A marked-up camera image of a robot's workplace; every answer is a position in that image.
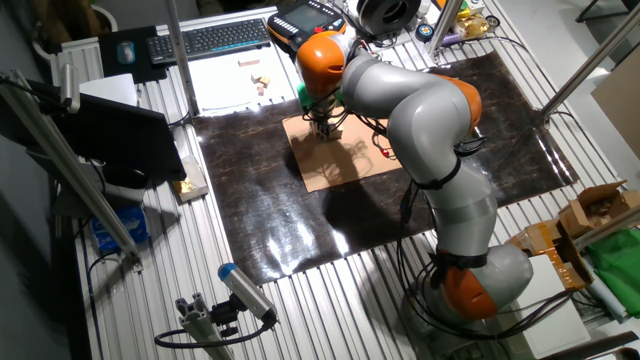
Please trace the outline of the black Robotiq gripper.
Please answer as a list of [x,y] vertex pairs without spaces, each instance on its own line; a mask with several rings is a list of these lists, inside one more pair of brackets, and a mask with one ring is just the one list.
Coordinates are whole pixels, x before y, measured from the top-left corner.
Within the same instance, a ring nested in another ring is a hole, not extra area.
[[328,121],[334,116],[335,104],[316,104],[309,108],[308,117],[318,124],[318,133],[321,140],[331,140],[334,127]]

